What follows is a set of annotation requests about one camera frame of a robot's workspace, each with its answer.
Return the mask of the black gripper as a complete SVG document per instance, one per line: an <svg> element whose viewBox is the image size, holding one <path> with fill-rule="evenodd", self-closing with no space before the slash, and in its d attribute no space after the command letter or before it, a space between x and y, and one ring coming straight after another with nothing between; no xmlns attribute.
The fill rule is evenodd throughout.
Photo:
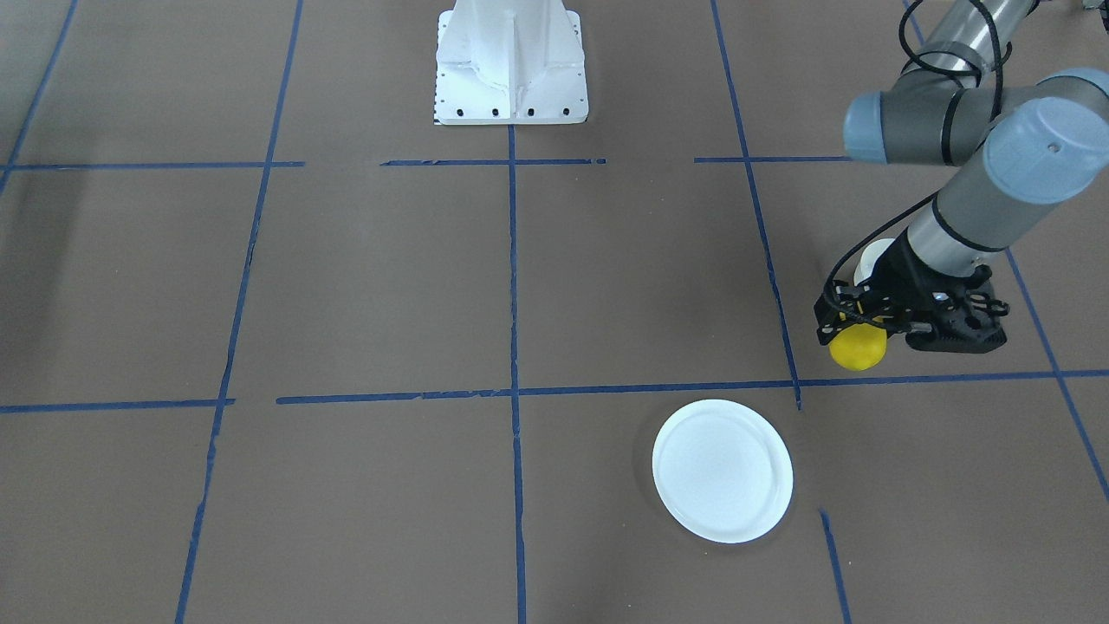
<svg viewBox="0 0 1109 624"><path fill-rule="evenodd" d="M925 323L952 309L947 277L920 260L910 247L908 233L902 232L877 260L871 279L828 279L823 284L814 304L815 333L820 345L831 345L854 325L877 327L877 319L885 313L899 321Z"/></svg>

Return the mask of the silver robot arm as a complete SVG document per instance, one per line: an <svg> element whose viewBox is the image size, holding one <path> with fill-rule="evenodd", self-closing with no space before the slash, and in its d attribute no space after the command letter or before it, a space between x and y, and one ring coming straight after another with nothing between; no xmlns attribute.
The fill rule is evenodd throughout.
<svg viewBox="0 0 1109 624"><path fill-rule="evenodd" d="M991 352L1009 306L991 260L1106 168L1106 72L1070 68L1006 86L1010 40L1034 1L956 1L886 91L845 114L849 158L936 165L953 178L904 213L907 228L863 279L830 274L814 304L816 335L849 328L903 335L922 352Z"/></svg>

